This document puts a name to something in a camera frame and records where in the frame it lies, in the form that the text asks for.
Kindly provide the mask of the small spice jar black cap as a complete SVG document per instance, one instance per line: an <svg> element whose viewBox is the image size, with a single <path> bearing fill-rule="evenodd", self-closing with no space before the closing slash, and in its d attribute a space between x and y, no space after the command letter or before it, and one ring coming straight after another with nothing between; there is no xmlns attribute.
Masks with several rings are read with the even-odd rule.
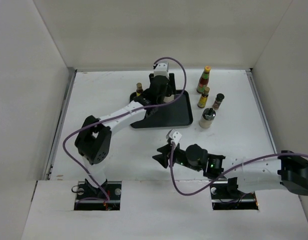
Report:
<svg viewBox="0 0 308 240"><path fill-rule="evenodd" d="M212 105L212 108L213 108L214 110L218 110L219 107L220 107L220 105L221 105L221 103L223 102L223 100L224 100L224 94L218 93L218 94L216 95L216 98L215 98L215 101L214 101L214 103L213 103L213 105Z"/></svg>

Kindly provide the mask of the glass shaker with white powder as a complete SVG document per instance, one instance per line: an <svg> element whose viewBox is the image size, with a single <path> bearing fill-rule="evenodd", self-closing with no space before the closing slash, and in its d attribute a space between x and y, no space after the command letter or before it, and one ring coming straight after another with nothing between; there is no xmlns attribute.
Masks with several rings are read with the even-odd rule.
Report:
<svg viewBox="0 0 308 240"><path fill-rule="evenodd" d="M199 125L203 129L208 129L213 123L215 117L216 117L216 111L213 108L206 108L202 113Z"/></svg>

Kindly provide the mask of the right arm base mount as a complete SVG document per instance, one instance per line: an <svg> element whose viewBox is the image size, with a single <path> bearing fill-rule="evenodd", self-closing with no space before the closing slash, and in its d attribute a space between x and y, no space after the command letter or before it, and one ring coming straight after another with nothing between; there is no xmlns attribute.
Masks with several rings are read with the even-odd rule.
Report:
<svg viewBox="0 0 308 240"><path fill-rule="evenodd" d="M236 177L214 182L210 186L210 194L215 211L258 210L255 193L238 190Z"/></svg>

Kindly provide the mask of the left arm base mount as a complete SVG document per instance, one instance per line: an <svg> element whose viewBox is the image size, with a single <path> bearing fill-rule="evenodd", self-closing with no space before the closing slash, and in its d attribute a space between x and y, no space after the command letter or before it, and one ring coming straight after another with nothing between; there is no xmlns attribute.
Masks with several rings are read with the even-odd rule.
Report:
<svg viewBox="0 0 308 240"><path fill-rule="evenodd" d="M109 197L107 200L104 193L92 186L87 179L73 186L71 192L76 195L75 211L119 211L122 195L121 181L106 181L102 185L103 190Z"/></svg>

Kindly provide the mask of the tall red sauce bottle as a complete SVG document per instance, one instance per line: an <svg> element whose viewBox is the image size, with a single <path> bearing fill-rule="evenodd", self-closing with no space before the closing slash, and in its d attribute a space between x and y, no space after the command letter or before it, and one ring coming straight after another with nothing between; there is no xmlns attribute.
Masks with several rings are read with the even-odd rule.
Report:
<svg viewBox="0 0 308 240"><path fill-rule="evenodd" d="M205 66L204 70L202 72L202 75L198 81L198 85L196 88L196 91L201 94L204 91L204 88L208 85L209 82L209 74L211 71L211 67L210 66Z"/></svg>

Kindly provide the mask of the small yellow label sauce bottle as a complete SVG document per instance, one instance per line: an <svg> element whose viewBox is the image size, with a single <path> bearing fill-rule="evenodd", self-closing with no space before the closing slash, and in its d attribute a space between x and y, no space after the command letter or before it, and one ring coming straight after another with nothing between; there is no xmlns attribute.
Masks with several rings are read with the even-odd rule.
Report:
<svg viewBox="0 0 308 240"><path fill-rule="evenodd" d="M208 96L209 96L209 91L210 91L210 88L208 86L206 86L203 90L203 93L201 94L201 97L197 103L197 106L199 108L205 108L206 106L206 103L207 103L207 99L208 99Z"/></svg>

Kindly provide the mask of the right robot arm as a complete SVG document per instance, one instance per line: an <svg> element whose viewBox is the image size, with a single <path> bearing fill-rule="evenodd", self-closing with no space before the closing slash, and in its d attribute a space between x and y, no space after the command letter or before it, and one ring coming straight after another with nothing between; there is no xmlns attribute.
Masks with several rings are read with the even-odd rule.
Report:
<svg viewBox="0 0 308 240"><path fill-rule="evenodd" d="M287 190L292 194L308 196L308 155L285 150L254 159L229 158L211 154L197 144L182 150L181 134L171 130L167 145L158 148L153 159L164 168L173 170L174 164L203 172L209 185L226 179L226 192L232 198L256 190Z"/></svg>

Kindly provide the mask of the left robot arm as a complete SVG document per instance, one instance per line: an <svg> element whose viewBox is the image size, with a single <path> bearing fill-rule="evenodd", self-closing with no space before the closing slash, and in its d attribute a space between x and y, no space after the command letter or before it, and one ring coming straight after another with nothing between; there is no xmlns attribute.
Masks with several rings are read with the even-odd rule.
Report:
<svg viewBox="0 0 308 240"><path fill-rule="evenodd" d="M106 193L103 185L106 177L101 162L109 153L111 137L135 122L151 118L176 94L173 73L152 73L149 79L149 87L127 106L101 118L87 117L78 133L75 147L83 157L87 181L91 184L88 192L94 199L101 199Z"/></svg>

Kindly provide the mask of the yellow label bottle beige cap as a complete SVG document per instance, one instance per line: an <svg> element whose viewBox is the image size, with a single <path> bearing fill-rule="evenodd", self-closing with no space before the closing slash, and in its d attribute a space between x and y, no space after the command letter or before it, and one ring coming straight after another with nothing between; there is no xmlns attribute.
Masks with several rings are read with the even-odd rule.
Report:
<svg viewBox="0 0 308 240"><path fill-rule="evenodd" d="M142 84L138 82L136 84L136 96L139 97L143 93Z"/></svg>

